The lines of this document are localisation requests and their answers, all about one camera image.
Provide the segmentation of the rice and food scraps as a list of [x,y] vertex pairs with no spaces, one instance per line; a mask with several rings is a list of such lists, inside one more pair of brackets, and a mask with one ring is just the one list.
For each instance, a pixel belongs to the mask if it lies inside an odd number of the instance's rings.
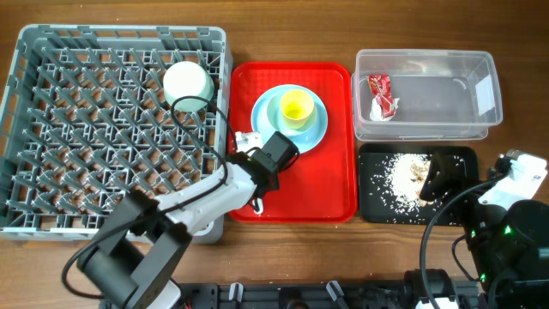
[[365,157],[362,217],[375,223],[425,225],[442,201],[419,198],[430,167],[429,154],[374,153]]

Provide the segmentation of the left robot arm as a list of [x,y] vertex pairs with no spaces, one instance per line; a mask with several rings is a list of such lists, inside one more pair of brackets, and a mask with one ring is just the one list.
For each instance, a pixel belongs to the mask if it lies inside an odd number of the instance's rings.
[[173,308],[182,292],[172,273],[194,235],[245,206],[262,213],[263,197],[279,189],[279,173],[298,157],[298,147],[276,131],[180,191],[154,199],[131,191],[73,262],[115,308]]

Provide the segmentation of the red snack wrapper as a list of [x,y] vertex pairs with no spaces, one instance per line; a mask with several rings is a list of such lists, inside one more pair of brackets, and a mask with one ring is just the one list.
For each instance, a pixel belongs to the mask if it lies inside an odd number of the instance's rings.
[[373,98],[381,94],[386,98],[392,98],[391,82],[388,75],[370,75],[367,77],[368,85]]

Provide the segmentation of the mint green bowl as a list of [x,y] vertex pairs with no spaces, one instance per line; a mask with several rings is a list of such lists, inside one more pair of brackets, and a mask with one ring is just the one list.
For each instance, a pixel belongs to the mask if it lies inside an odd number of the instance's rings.
[[182,61],[173,64],[163,76],[163,90],[166,102],[172,106],[175,100],[185,96],[196,96],[195,99],[182,100],[175,105],[181,112],[195,112],[207,105],[198,100],[212,100],[214,82],[208,72],[199,64]]

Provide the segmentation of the white plastic spoon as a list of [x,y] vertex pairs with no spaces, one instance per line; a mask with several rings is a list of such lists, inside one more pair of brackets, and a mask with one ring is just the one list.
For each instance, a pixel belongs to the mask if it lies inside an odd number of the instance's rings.
[[255,212],[262,213],[263,212],[262,199],[261,198],[255,198],[252,201],[252,208],[254,209]]

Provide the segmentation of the white tissue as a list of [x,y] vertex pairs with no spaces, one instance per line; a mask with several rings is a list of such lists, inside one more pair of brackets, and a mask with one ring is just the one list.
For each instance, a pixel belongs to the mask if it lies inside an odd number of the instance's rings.
[[371,102],[370,119],[372,121],[389,121],[398,108],[399,98],[386,98],[381,94],[376,95]]

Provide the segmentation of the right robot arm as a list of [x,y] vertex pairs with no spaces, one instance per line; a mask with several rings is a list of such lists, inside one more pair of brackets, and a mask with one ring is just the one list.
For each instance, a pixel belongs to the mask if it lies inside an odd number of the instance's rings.
[[480,305],[547,305],[548,206],[534,200],[547,174],[546,160],[514,149],[498,157],[484,181],[465,177],[444,154],[431,156],[419,196],[425,201],[439,199],[442,205],[421,240],[419,306],[459,307],[465,300],[446,279],[431,284],[426,268],[431,231],[448,212],[464,229],[461,239],[478,273],[474,280],[483,288]]

